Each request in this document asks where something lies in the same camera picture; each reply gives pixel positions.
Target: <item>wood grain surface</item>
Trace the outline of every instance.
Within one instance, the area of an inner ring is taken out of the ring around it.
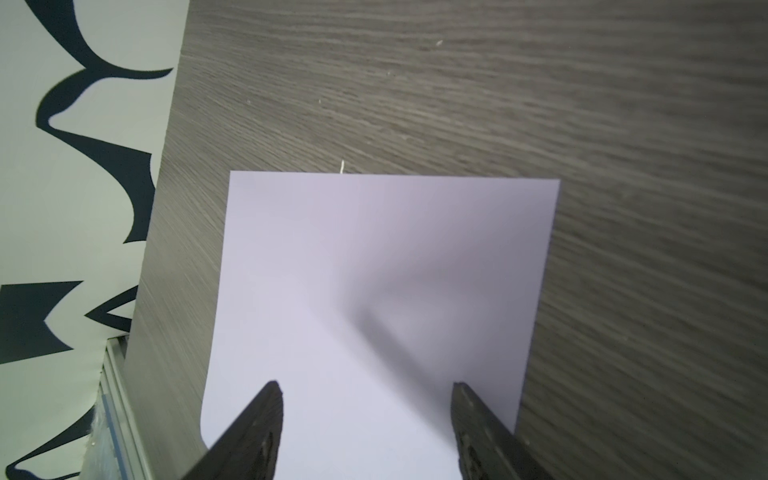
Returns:
[[[204,453],[229,171],[342,160],[562,179],[516,432],[555,478],[768,478],[767,78],[765,2],[193,0],[125,367],[157,478]]]

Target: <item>square paper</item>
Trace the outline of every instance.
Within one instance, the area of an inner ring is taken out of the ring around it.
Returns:
[[[558,188],[232,172],[203,440],[276,379],[276,480],[459,480],[453,382],[514,431]]]

